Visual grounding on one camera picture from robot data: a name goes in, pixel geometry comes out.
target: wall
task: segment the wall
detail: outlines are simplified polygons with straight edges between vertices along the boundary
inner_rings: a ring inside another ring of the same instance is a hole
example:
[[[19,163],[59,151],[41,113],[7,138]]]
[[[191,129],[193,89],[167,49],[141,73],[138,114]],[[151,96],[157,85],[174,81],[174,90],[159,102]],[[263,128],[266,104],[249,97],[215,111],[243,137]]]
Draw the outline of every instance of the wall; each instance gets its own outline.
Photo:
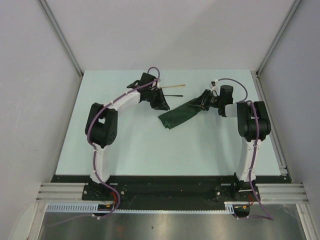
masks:
[[[251,69],[293,0],[47,0],[82,69]]]
[[[35,0],[0,3],[0,233],[48,181],[80,84]]]
[[[261,81],[285,158],[320,224],[320,1],[303,1]]]

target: dark green cloth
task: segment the dark green cloth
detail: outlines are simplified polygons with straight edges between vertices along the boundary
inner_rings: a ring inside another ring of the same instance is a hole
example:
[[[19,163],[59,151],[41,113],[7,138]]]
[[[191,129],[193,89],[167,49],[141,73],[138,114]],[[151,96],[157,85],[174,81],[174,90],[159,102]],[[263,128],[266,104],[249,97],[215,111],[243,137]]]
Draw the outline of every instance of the dark green cloth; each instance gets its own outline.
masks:
[[[189,103],[191,101],[188,101],[185,104],[158,116],[163,126],[165,126],[165,128],[173,129],[174,127],[197,115],[201,109],[196,106],[190,106]]]

